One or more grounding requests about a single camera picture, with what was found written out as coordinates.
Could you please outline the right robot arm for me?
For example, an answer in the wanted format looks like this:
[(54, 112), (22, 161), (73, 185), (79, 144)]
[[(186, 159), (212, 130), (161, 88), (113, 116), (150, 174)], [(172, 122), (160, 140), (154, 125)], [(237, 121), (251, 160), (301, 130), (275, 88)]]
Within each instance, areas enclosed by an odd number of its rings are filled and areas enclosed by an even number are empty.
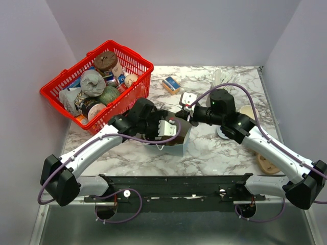
[(235, 187), (241, 200), (263, 194), (286, 198), (294, 206), (308, 210), (325, 186), (326, 163), (300, 156), (276, 141), (251, 117), (236, 111), (234, 97), (225, 89), (211, 90), (210, 106), (200, 106), (195, 94), (184, 92), (181, 111), (176, 116), (197, 125), (218, 125), (231, 140), (262, 155), (282, 171), (283, 176), (250, 176)]

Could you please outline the white paper bag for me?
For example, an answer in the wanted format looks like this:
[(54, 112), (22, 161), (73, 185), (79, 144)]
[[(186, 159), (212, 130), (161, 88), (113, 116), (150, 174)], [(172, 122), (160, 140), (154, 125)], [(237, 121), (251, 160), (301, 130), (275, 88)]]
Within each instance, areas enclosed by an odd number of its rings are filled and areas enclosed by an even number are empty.
[(155, 138), (156, 141), (165, 141), (165, 143), (143, 143), (143, 146), (153, 153), (163, 152), (183, 157), (186, 153), (192, 126), (184, 119), (176, 118), (173, 112), (168, 112), (165, 121), (164, 119), (159, 121), (159, 136)]

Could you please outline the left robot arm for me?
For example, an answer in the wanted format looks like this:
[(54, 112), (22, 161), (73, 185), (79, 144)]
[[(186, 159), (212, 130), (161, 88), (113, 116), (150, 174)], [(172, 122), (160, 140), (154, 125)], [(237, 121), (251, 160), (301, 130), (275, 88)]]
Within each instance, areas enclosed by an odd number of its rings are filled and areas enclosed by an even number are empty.
[(43, 164), (38, 202), (44, 191), (60, 206), (66, 206), (76, 197), (97, 196), (107, 202), (113, 197), (113, 188), (106, 176), (84, 177), (82, 173), (100, 156), (122, 144), (127, 139), (136, 140), (144, 134), (146, 143), (153, 143), (158, 136), (159, 122), (168, 115), (148, 99), (137, 99), (130, 110), (113, 116), (96, 135), (76, 149), (56, 157), (48, 156)]

